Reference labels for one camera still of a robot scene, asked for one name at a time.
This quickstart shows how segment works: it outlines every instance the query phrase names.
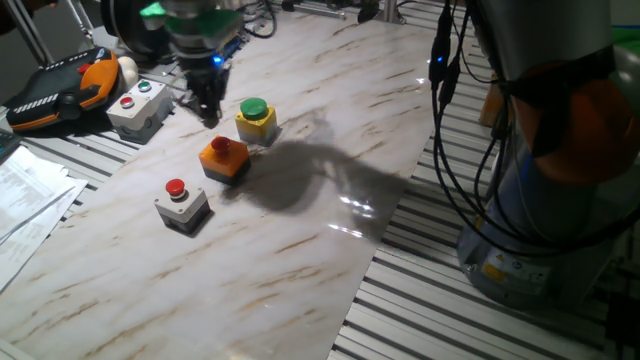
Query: orange handheld device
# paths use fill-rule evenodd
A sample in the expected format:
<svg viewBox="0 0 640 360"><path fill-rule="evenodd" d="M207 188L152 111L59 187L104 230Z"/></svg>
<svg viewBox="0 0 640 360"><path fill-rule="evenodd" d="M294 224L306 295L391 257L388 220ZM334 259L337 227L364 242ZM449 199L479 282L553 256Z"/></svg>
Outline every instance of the orange handheld device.
<svg viewBox="0 0 640 360"><path fill-rule="evenodd" d="M33 130L109 102L118 94L119 65L111 50L95 48L31 75L18 95L4 104L14 131Z"/></svg>

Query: paper document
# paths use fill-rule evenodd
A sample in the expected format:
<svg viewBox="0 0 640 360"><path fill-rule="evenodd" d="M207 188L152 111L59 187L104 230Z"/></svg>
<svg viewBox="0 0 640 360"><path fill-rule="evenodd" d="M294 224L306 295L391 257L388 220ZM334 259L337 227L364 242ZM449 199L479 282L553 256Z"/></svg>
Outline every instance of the paper document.
<svg viewBox="0 0 640 360"><path fill-rule="evenodd" d="M0 245L0 292L20 272L87 185L86 180L70 177L65 178L65 183L65 186L71 188L70 191Z"/></svg>
<svg viewBox="0 0 640 360"><path fill-rule="evenodd" d="M19 147L0 166L0 242L73 186L68 170Z"/></svg>

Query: green push button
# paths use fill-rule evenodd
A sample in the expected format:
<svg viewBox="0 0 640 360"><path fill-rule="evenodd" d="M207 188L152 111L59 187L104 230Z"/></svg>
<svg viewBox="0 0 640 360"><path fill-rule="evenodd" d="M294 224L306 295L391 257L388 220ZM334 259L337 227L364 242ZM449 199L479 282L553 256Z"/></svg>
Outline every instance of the green push button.
<svg viewBox="0 0 640 360"><path fill-rule="evenodd" d="M269 113L267 103L260 98L247 99L240 104L242 116L247 120L260 120Z"/></svg>
<svg viewBox="0 0 640 360"><path fill-rule="evenodd" d="M162 8L159 2L155 2L146 8L140 10L140 16L143 18L166 16L167 12Z"/></svg>

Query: green button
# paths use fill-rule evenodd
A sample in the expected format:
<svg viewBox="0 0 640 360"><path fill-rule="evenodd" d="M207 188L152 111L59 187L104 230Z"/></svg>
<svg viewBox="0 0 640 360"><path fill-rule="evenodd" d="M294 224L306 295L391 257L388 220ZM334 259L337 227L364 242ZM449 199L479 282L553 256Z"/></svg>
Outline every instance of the green button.
<svg viewBox="0 0 640 360"><path fill-rule="evenodd" d="M143 81L140 84L138 84L138 89L141 92L147 92L151 90L151 83L149 83L148 81Z"/></svg>
<svg viewBox="0 0 640 360"><path fill-rule="evenodd" d="M240 111L247 120L260 120L269 113L267 103L260 98L247 99L240 104Z"/></svg>
<svg viewBox="0 0 640 360"><path fill-rule="evenodd" d="M155 16L165 16L167 12L162 8L159 2L155 2L146 8L140 10L140 16L145 17L155 17Z"/></svg>

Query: black cable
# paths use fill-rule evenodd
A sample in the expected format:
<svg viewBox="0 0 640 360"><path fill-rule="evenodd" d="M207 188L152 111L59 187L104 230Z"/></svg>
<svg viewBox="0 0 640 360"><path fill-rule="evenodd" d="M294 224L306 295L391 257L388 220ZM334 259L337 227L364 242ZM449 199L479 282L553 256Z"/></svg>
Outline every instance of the black cable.
<svg viewBox="0 0 640 360"><path fill-rule="evenodd" d="M258 6L256 6L256 9L255 9L256 14L246 14L246 13L244 13L244 9L242 10L243 13L244 13L243 14L244 16L251 16L250 19L246 19L246 18L244 19L244 23L245 24L252 23L252 22L258 21L260 19L270 19L270 18L265 17L265 15L269 13L269 11L264 7L264 3L262 1L260 1L258 3L253 3L253 5L258 5Z"/></svg>
<svg viewBox="0 0 640 360"><path fill-rule="evenodd" d="M458 1L456 0L455 5L453 6L453 11L455 12L456 9L456 5L458 5ZM460 39L460 33L458 32L458 26L456 25L456 22L453 22L453 29L456 31L456 35L458 36L458 39ZM464 64L464 67L467 69L467 72L469 73L469 75L471 75L471 77L482 84L497 84L498 80L482 80L480 78L478 78L472 71L471 68L469 67L469 64L467 63L467 57L464 55L464 51L462 52L462 63Z"/></svg>
<svg viewBox="0 0 640 360"><path fill-rule="evenodd" d="M454 59L456 59L457 61L459 61L458 55L461 53L461 49L462 49L462 42L464 39L464 34L465 34L465 30L466 30L466 25L467 25L467 21L468 21L468 10L467 13L465 14L465 21L463 22L463 28L462 28L462 33L460 34L460 40L459 40L459 44L458 44L458 51L456 54L456 57ZM567 253L571 253L574 251L578 251L587 247L591 247L591 246L595 246L598 245L599 243L619 235L622 231L626 230L629 226L633 225L633 223L635 223L639 218L640 218L640 206L638 206L634 211L632 211L631 213L629 213L624 219L614 222L612 224L609 224L608 226L603 227L602 229L588 235L585 236L581 239L578 239L576 241L573 242L573 244L569 244L569 245L561 245L561 246L549 246L547 244L542 244L542 243L538 243L536 242L535 244L532 244L533 246L536 247L542 247L542 248L556 248L558 249L557 251L553 251L553 252L541 252L541 253L522 253L522 252L518 252L518 251L514 251L511 249L507 249L504 246L497 244L496 242L492 241L489 237L487 237L484 233L482 233L479 229L480 226L477 226L475 224L473 224L466 216L465 214L462 212L462 210L460 209L460 207L457 205L456 201L453 199L453 197L451 196L450 190L449 188L446 186L445 182L444 182L444 178L442 176L442 172L439 166L439 161L438 161L438 155L440 155L440 157L442 157L442 161L443 161L443 165L445 165L445 169L447 170L447 174L449 175L449 177L451 178L452 182L454 183L456 189L458 190L458 192L460 193L460 195L462 195L462 197L465 199L465 201L474 209L474 211L483 218L483 220L485 220L487 223L489 223L490 225L494 226L494 228L498 229L499 231L501 231L502 233L504 233L507 236L510 236L522 243L527 243L528 238L521 238L518 236L513 236L513 234L510 234L509 231L507 231L506 229L504 229L502 226L495 224L495 222L493 222L489 217L486 216L486 214L482 211L478 211L478 209L476 208L475 204L473 204L473 202L469 199L469 197L467 196L467 194L465 193L465 191L462 189L462 187L460 186L460 184L457 182L457 179L455 178L455 175L453 174L453 172L451 171L451 168L448 165L448 161L446 159L446 155L444 153L444 146L442 144L442 139L441 139L441 134L440 134L440 126L441 126L441 122L442 122L442 117L444 115L444 109L446 108L448 102L444 102L440 104L440 111L438 111L438 95L437 95L437 84L435 84L435 86L432 85L432 108L433 108L433 115L434 115L434 122L435 122L435 138L434 138L434 149L433 149L433 153L434 153L434 165L435 165L435 169L436 169L436 175L438 176L438 181L441 184L441 187L443 188L445 195L447 196L447 199L449 200L449 202L452 204L454 210L456 211L456 213L458 213L458 215L463 219L463 221L474 231L476 232L476 234L478 234L478 236L480 236L483 240L485 240L487 243L489 243L490 245L494 246L495 248L505 251L507 253L513 254L513 255L517 255L517 256L526 256L526 257L552 257L552 256L558 256L558 255L562 255L562 254L567 254Z"/></svg>
<svg viewBox="0 0 640 360"><path fill-rule="evenodd" d="M471 68L469 68L469 64L467 63L467 58L464 56L464 52L462 53L462 63L464 64L464 67L467 69L467 72L469 73L469 75L471 75L471 77L473 78L473 80L479 82L479 83L483 83L483 84L497 84L498 80L482 80L480 78L478 78L472 71Z"/></svg>
<svg viewBox="0 0 640 360"><path fill-rule="evenodd" d="M264 3L264 6L267 8L267 12L269 13L269 15L271 15L271 21L273 23L273 28L271 29L271 32L266 35L258 34L253 30L249 30L246 26L244 28L244 31L246 31L248 34L253 35L259 39L269 39L276 34L276 31L278 30L278 21L276 19L276 13L275 11L273 11L273 7L271 6L271 1L269 0L262 0L262 1Z"/></svg>
<svg viewBox="0 0 640 360"><path fill-rule="evenodd" d="M491 144L489 144L487 151L485 151L484 156L482 156L482 160L480 161L480 165L478 166L478 171L476 172L476 178L473 181L473 195L476 198L476 204L478 204L478 207L485 212L486 210L484 208L484 205L482 204L482 199L480 198L480 175L482 175L482 171L484 171L484 165L487 163L487 159L489 159L489 155L491 155L491 151L493 150L493 147L496 145L497 141L497 138L493 138L491 140Z"/></svg>
<svg viewBox="0 0 640 360"><path fill-rule="evenodd" d="M455 63L455 59L457 59L457 61L459 61L459 54L462 52L462 39L464 39L464 35L465 35L465 30L466 30L466 24L469 20L469 12L467 11L465 14L465 18L463 21L463 28L462 28L462 32L461 32L461 40L458 43L458 49L456 51L456 55L454 56L454 63ZM455 88L448 88L449 91L453 92ZM433 93L437 93L437 89L432 89L432 94ZM434 102L433 103L433 107L434 107L434 111L437 112L437 104L438 102ZM446 107L448 104L448 102L442 102L441 99L441 104L440 106L442 107L441 109L441 113L440 113L440 120L441 121L441 117L444 115L444 107ZM462 196L462 198L467 202L467 204L473 209L473 211L478 214L480 217L482 217L482 219L484 221L486 221L487 223L489 223L491 226L495 227L496 229L500 230L501 232L503 232L504 234L512 237L512 238L518 238L518 235L505 229L504 227L502 227L500 224L498 224L496 221L494 221L493 219L491 219L491 217L489 217L485 211L483 211L482 209L478 208L478 206L476 206L476 204L469 198L469 196L467 195L466 191L464 191L464 189L462 188L462 186L460 185L460 183L458 182L458 179L456 178L455 174L453 173L453 170L451 170L451 166L449 165L449 161L447 160L445 151L444 151L444 145L442 144L442 139L440 136L440 126L438 124L436 124L435 126L435 138L434 138L434 143L435 146L437 146L439 148L439 152L440 152L440 156L442 157L442 164L444 165L444 168L447 172L447 175L449 176L449 178L451 179L451 182L453 182L454 187L456 188L457 192L460 193L460 195ZM531 239L522 239L521 240L524 243L528 243L531 245L536 245L537 241L536 240L531 240Z"/></svg>

